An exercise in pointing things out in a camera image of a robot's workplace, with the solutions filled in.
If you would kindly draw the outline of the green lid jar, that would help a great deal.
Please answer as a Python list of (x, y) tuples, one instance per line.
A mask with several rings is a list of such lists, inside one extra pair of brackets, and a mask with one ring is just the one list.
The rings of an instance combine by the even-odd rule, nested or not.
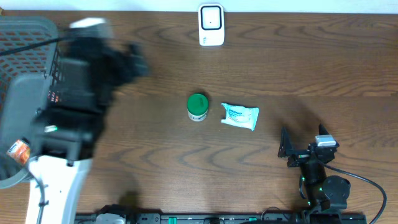
[(205, 95), (195, 93), (187, 100), (188, 117), (192, 121), (203, 121), (208, 114), (208, 99)]

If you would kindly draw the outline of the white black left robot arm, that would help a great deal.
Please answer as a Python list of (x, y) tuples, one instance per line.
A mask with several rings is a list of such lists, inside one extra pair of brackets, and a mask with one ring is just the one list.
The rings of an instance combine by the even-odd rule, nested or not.
[(147, 72), (138, 44), (120, 52), (102, 38), (70, 42), (60, 59), (63, 78), (50, 88), (53, 102), (30, 125), (26, 223), (74, 222), (113, 93)]

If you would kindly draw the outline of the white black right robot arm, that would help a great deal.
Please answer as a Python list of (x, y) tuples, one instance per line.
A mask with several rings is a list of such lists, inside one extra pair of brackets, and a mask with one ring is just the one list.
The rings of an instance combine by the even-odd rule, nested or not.
[(282, 128), (278, 156), (287, 159), (288, 167), (300, 168), (299, 192), (308, 201), (308, 208), (291, 214), (288, 223), (366, 223), (364, 215), (343, 213), (348, 206), (349, 180), (325, 172), (325, 165), (335, 158), (339, 146), (324, 126), (319, 125), (315, 141), (298, 150)]

